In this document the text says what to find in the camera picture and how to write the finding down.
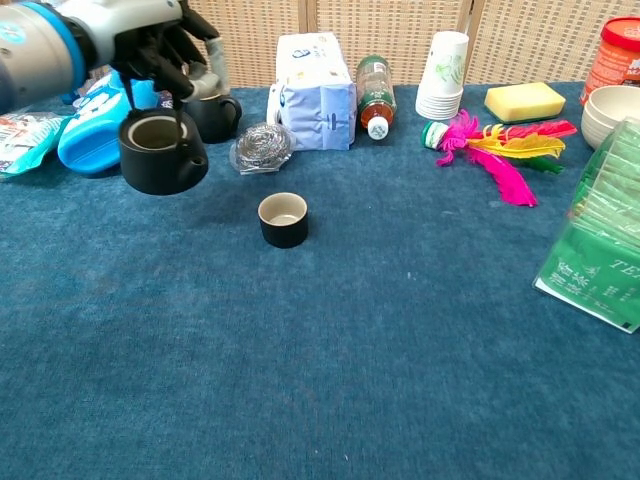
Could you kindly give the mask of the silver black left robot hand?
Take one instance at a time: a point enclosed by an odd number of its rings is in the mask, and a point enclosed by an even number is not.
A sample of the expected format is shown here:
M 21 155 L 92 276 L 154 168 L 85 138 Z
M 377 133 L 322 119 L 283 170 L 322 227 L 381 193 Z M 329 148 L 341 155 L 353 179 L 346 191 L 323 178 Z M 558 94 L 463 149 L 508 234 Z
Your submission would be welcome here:
M 219 31 L 187 1 L 104 1 L 92 29 L 100 62 L 150 80 L 175 103 L 226 95 L 230 79 Z

